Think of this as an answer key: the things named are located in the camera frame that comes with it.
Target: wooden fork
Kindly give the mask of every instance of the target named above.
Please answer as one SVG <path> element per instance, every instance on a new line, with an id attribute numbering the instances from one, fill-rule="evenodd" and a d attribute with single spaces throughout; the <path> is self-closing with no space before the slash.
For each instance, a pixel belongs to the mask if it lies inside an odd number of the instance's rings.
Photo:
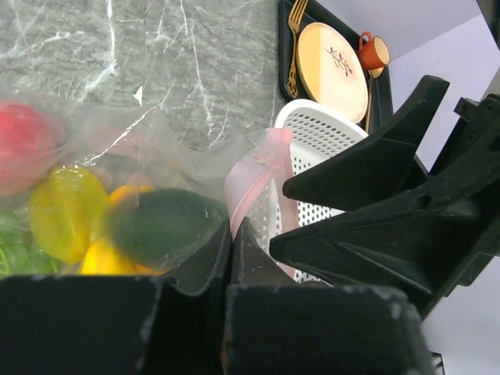
<path id="1" fill-rule="evenodd" d="M 300 23 L 304 16 L 305 8 L 309 0 L 295 0 L 294 6 L 291 7 L 290 15 L 288 16 L 288 27 L 291 34 L 294 36 L 294 48 L 291 55 L 290 71 L 288 73 L 287 89 L 292 98 L 297 98 L 297 64 L 295 63 L 295 49 L 297 47 L 297 35 L 300 29 Z"/>

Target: white perforated basket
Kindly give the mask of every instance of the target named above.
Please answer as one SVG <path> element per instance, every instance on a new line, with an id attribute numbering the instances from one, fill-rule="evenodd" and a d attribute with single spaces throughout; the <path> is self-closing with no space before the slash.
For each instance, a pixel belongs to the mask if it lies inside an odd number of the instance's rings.
<path id="1" fill-rule="evenodd" d="M 283 107 L 274 126 L 293 130 L 291 159 L 294 174 L 336 156 L 367 136 L 352 121 L 305 99 L 294 100 Z M 298 204 L 298 212 L 301 227 L 342 213 L 336 209 L 302 202 Z M 270 239 L 281 234 L 280 209 L 274 184 L 261 194 L 248 213 L 248 218 L 256 232 L 259 246 L 269 253 Z M 296 271 L 295 280 L 301 283 L 316 278 Z"/>

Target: mug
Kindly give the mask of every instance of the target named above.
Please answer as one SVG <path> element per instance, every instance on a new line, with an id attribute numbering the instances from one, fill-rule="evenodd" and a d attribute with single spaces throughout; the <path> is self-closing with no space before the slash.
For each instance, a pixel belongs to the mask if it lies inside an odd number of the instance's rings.
<path id="1" fill-rule="evenodd" d="M 363 38 L 368 37 L 368 42 L 363 45 Z M 386 66 L 391 61 L 389 48 L 381 37 L 372 37 L 365 31 L 359 37 L 358 57 L 365 70 L 378 69 Z"/>

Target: gray marble countertop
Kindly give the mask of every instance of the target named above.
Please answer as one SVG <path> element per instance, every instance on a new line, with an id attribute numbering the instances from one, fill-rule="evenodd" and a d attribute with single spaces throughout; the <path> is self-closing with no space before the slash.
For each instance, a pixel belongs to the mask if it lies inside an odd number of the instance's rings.
<path id="1" fill-rule="evenodd" d="M 273 125 L 277 0 L 0 0 L 0 81 L 114 107 L 159 105 L 203 150 Z"/>

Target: beige plate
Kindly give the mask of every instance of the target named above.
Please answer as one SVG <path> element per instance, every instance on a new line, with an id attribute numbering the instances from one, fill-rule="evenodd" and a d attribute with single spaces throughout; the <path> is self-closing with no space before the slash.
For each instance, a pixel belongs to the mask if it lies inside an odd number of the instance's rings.
<path id="1" fill-rule="evenodd" d="M 297 66 L 309 97 L 358 123 L 368 106 L 368 89 L 358 56 L 335 29 L 311 23 L 301 32 Z"/>

